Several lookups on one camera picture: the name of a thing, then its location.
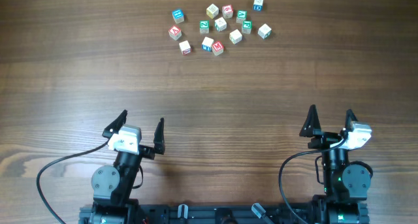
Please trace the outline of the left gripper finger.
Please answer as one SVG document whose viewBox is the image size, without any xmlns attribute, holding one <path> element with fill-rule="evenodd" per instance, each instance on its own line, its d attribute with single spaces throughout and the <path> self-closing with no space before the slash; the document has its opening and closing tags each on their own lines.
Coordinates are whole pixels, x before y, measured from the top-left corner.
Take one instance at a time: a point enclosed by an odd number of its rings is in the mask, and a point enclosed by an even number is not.
<svg viewBox="0 0 418 224">
<path fill-rule="evenodd" d="M 165 153 L 164 124 L 165 119 L 161 118 L 159 123 L 157 124 L 153 140 L 155 153 L 161 155 Z"/>
<path fill-rule="evenodd" d="M 118 133 L 127 120 L 127 110 L 123 110 L 122 113 L 107 127 L 104 128 L 102 136 L 105 138 L 111 138 L 113 134 Z"/>
</svg>

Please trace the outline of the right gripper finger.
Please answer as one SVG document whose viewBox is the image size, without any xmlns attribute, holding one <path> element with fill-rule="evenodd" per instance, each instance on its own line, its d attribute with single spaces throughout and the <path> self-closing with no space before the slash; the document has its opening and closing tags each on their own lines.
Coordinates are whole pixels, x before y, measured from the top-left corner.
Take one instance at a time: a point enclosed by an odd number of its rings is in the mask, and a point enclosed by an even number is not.
<svg viewBox="0 0 418 224">
<path fill-rule="evenodd" d="M 353 130 L 353 124 L 355 122 L 358 122 L 357 117 L 353 113 L 352 109 L 348 109 L 346 111 L 346 120 L 345 120 L 345 131 L 352 131 Z"/>
<path fill-rule="evenodd" d="M 321 136 L 322 130 L 321 130 L 321 124 L 319 121 L 319 117 L 317 114 L 316 105 L 313 104 L 310 106 L 307 118 L 304 122 L 304 125 L 302 126 L 299 136 L 301 137 L 315 137 L 315 136 Z"/>
</svg>

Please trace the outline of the red M wooden block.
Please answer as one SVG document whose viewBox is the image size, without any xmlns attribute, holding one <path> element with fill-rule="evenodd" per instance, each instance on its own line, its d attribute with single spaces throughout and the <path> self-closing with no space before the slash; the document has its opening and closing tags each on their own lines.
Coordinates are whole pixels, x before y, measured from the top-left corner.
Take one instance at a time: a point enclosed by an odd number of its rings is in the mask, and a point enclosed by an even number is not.
<svg viewBox="0 0 418 224">
<path fill-rule="evenodd" d="M 222 54 L 224 51 L 224 45 L 220 41 L 216 41 L 212 44 L 212 52 L 215 56 Z"/>
</svg>

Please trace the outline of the plain block yellow side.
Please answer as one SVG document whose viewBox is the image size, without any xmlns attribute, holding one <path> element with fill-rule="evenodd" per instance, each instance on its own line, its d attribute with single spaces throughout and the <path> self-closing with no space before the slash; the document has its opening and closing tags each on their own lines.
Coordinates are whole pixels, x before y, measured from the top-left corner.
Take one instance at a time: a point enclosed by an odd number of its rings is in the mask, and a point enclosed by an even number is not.
<svg viewBox="0 0 418 224">
<path fill-rule="evenodd" d="M 237 44 L 242 40 L 242 34 L 238 29 L 235 29 L 229 34 L 229 39 L 233 44 Z"/>
</svg>

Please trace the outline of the green Z wooden block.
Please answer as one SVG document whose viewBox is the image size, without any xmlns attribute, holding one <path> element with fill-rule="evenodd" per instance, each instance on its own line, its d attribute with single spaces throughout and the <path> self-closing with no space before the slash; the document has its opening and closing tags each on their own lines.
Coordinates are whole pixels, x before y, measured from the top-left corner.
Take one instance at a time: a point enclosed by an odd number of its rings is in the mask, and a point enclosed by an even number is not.
<svg viewBox="0 0 418 224">
<path fill-rule="evenodd" d="M 199 22 L 199 32 L 201 34 L 209 33 L 210 22 L 208 20 L 201 20 Z"/>
</svg>

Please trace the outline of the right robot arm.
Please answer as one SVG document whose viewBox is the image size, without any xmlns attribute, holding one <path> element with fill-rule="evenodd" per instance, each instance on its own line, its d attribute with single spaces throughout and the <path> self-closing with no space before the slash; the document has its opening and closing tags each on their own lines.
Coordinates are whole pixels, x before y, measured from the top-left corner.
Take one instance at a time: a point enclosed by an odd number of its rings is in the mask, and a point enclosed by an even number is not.
<svg viewBox="0 0 418 224">
<path fill-rule="evenodd" d="M 372 128 L 357 120 L 351 109 L 346 112 L 339 133 L 321 129 L 316 105 L 311 105 L 302 129 L 302 137 L 310 138 L 308 148 L 321 155 L 324 195 L 314 195 L 304 216 L 307 223 L 369 223 L 368 189 L 373 170 L 362 161 L 350 161 L 348 153 L 363 147 L 372 136 Z"/>
</svg>

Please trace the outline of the plain block red side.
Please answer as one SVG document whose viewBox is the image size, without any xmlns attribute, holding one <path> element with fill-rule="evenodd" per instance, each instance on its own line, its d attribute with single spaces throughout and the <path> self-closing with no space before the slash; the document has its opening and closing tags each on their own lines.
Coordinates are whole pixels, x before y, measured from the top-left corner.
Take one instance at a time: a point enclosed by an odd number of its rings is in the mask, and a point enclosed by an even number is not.
<svg viewBox="0 0 418 224">
<path fill-rule="evenodd" d="M 187 40 L 180 42 L 179 47 L 183 55 L 189 54 L 191 52 L 191 45 Z"/>
</svg>

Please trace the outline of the plain block blue side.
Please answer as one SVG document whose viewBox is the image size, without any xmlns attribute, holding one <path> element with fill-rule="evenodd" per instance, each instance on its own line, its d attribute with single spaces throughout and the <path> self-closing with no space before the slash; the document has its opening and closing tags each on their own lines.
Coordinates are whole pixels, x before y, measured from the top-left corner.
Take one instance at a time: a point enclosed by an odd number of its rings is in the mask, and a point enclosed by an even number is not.
<svg viewBox="0 0 418 224">
<path fill-rule="evenodd" d="M 214 39 L 211 39 L 210 37 L 205 37 L 202 42 L 202 49 L 207 52 L 211 52 L 213 43 Z"/>
</svg>

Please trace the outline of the plain block far right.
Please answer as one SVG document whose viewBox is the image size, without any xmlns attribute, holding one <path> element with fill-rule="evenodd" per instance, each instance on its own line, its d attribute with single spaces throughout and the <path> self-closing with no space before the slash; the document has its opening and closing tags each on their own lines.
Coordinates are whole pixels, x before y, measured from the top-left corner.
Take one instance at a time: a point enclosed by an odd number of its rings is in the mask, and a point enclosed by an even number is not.
<svg viewBox="0 0 418 224">
<path fill-rule="evenodd" d="M 268 26 L 267 24 L 263 24 L 257 34 L 262 38 L 262 39 L 266 39 L 272 32 L 272 28 L 270 26 Z"/>
</svg>

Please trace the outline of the green F wooden block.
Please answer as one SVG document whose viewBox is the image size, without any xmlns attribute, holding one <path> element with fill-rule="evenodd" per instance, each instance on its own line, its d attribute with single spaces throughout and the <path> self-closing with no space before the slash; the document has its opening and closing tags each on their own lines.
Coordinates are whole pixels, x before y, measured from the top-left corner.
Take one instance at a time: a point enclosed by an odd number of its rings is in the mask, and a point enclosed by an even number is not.
<svg viewBox="0 0 418 224">
<path fill-rule="evenodd" d="M 252 30 L 252 21 L 245 20 L 242 22 L 242 33 L 243 34 L 250 34 Z"/>
</svg>

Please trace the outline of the green V wooden block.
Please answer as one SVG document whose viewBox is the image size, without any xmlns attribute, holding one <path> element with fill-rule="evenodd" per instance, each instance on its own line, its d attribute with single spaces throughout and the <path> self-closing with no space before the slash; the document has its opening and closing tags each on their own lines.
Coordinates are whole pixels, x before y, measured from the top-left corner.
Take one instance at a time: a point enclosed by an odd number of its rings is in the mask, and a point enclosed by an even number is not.
<svg viewBox="0 0 418 224">
<path fill-rule="evenodd" d="M 247 18 L 248 12 L 246 10 L 238 10 L 236 13 L 236 22 L 242 24 Z"/>
</svg>

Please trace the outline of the block blue C side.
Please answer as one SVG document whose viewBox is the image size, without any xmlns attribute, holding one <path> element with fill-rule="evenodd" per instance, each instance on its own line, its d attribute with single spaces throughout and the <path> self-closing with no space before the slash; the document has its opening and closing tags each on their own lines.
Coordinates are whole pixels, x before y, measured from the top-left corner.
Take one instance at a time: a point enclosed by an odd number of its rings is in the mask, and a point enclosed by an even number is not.
<svg viewBox="0 0 418 224">
<path fill-rule="evenodd" d="M 253 10 L 262 11 L 262 9 L 263 9 L 263 2 L 264 2 L 264 0 L 254 0 L 254 2 L 253 2 Z"/>
</svg>

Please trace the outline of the yellow-top wooden block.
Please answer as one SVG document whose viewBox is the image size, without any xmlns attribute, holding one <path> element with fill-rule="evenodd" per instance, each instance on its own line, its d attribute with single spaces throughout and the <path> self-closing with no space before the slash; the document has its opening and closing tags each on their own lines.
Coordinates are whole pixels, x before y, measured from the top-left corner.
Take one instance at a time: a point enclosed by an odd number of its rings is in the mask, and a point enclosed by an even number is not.
<svg viewBox="0 0 418 224">
<path fill-rule="evenodd" d="M 219 8 L 215 4 L 211 4 L 206 9 L 206 15 L 214 19 L 219 14 Z"/>
</svg>

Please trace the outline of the red 9 wooden block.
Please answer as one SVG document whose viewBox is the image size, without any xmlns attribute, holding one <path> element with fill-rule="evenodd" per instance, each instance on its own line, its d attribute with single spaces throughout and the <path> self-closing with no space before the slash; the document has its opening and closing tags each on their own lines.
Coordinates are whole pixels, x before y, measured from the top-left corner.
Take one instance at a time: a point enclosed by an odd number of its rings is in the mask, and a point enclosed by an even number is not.
<svg viewBox="0 0 418 224">
<path fill-rule="evenodd" d="M 224 5 L 222 7 L 222 14 L 225 19 L 229 19 L 233 17 L 233 6 L 232 5 Z"/>
</svg>

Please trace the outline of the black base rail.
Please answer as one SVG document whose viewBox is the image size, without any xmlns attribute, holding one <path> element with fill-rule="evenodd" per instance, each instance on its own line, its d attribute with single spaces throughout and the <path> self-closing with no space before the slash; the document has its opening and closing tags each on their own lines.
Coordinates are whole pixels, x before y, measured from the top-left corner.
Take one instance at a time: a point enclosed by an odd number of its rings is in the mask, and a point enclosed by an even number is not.
<svg viewBox="0 0 418 224">
<path fill-rule="evenodd" d="M 370 222 L 366 204 L 297 203 L 290 211 L 284 204 L 262 206 L 143 205 L 128 208 L 83 207 L 79 223 L 360 223 Z"/>
</svg>

